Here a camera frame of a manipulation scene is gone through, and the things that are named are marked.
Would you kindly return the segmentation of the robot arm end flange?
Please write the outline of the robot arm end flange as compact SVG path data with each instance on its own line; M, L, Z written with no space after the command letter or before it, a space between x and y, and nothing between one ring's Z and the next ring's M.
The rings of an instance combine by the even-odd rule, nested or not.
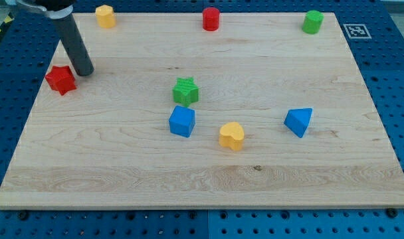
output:
M76 0L4 0L10 7L44 15L49 19L61 19L73 11Z

